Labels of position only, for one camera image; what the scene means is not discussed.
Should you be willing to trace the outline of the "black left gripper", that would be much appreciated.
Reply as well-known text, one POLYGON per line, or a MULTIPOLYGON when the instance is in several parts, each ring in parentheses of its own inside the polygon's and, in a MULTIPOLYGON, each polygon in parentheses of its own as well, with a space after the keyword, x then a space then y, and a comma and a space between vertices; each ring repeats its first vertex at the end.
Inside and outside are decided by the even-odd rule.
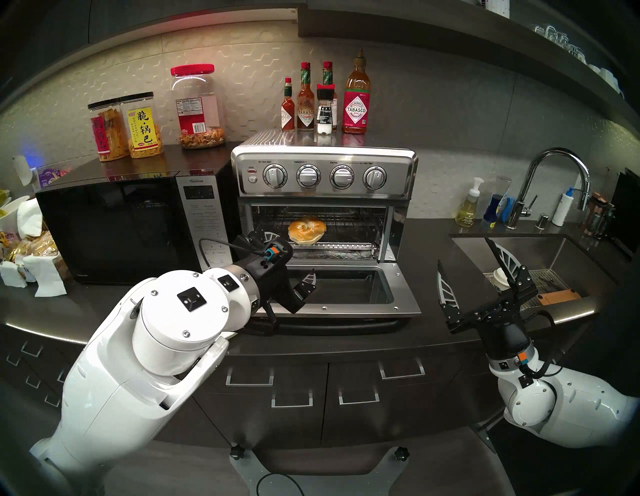
MULTIPOLYGON (((279 238, 270 231, 250 232, 252 245, 264 245, 279 238)), ((316 270, 307 274, 296 286, 291 287, 287 263, 284 260, 253 260, 253 279, 257 284, 260 306, 269 321, 278 321, 271 301, 277 302, 286 311, 295 314, 305 305, 305 300, 316 290, 316 270)))

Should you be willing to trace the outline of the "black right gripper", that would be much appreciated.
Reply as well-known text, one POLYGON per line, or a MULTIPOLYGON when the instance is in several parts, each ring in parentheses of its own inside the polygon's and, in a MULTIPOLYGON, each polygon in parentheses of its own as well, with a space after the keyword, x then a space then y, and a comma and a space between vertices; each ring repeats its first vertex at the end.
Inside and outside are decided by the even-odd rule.
POLYGON ((450 333, 475 330, 489 359, 508 360, 525 351, 531 344, 520 315, 520 307, 524 300, 536 297, 538 290, 528 269, 510 251, 491 239, 485 241, 511 291, 505 291, 472 310, 462 311, 442 262, 438 261, 438 300, 450 333))

